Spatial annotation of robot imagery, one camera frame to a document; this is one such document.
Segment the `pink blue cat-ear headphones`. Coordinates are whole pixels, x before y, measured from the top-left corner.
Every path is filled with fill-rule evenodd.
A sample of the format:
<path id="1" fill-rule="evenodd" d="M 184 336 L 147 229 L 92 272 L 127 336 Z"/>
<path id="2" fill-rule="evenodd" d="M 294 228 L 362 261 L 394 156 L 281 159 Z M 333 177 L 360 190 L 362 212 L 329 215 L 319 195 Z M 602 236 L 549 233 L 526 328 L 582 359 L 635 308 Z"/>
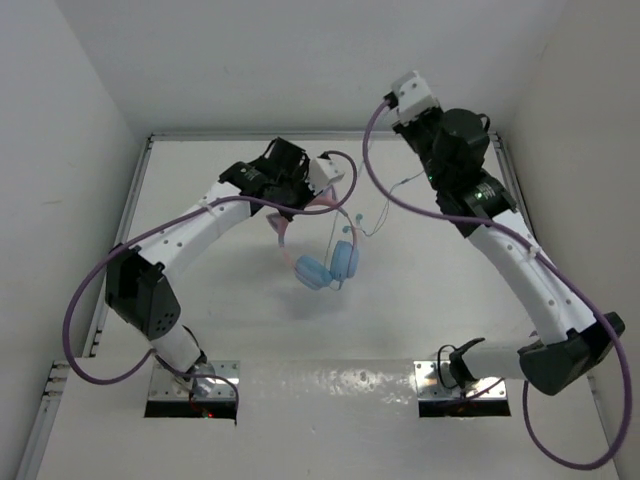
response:
<path id="1" fill-rule="evenodd" d="M 295 277 L 307 288 L 318 291 L 330 288 L 339 291 L 344 282 L 355 276 L 359 263 L 358 233 L 356 225 L 347 211 L 337 206 L 338 198 L 333 186 L 327 187 L 318 197 L 310 202 L 310 206 L 335 207 L 337 214 L 347 220 L 345 232 L 351 234 L 351 240 L 339 240 L 329 253 L 331 244 L 327 245 L 323 262 L 309 255 L 294 259 L 286 250 L 285 234 L 290 221 L 282 214 L 271 213 L 266 219 L 277 234 L 278 247 Z"/>

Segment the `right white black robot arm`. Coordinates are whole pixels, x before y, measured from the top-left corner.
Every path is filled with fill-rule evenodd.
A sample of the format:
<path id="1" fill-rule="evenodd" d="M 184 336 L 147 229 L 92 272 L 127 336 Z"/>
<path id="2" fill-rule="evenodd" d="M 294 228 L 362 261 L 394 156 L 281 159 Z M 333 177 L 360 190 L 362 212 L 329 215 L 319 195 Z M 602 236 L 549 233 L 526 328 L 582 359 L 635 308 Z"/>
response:
<path id="1" fill-rule="evenodd" d="M 494 265 L 532 320 L 538 338 L 468 341 L 449 357 L 461 387 L 483 377 L 529 381 L 552 396 L 602 362 L 613 342 L 591 309 L 552 272 L 516 202 L 484 169 L 488 118 L 465 109 L 412 107 L 393 129 L 418 155 L 442 214 Z"/>

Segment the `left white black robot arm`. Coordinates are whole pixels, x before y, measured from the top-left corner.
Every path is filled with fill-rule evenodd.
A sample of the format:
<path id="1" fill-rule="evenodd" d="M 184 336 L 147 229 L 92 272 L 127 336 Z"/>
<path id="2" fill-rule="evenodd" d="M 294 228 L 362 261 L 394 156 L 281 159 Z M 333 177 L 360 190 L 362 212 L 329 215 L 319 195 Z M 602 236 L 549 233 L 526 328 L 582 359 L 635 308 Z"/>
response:
<path id="1" fill-rule="evenodd" d="M 198 256 L 226 231 L 254 216 L 262 206 L 246 201 L 210 203 L 247 196 L 301 208 L 312 198 L 305 150 L 282 139 L 270 142 L 251 162 L 236 162 L 185 214 L 189 219 L 123 250 L 107 265 L 105 302 L 136 328 L 156 353 L 179 372 L 206 361 L 180 320 L 174 286 Z"/>

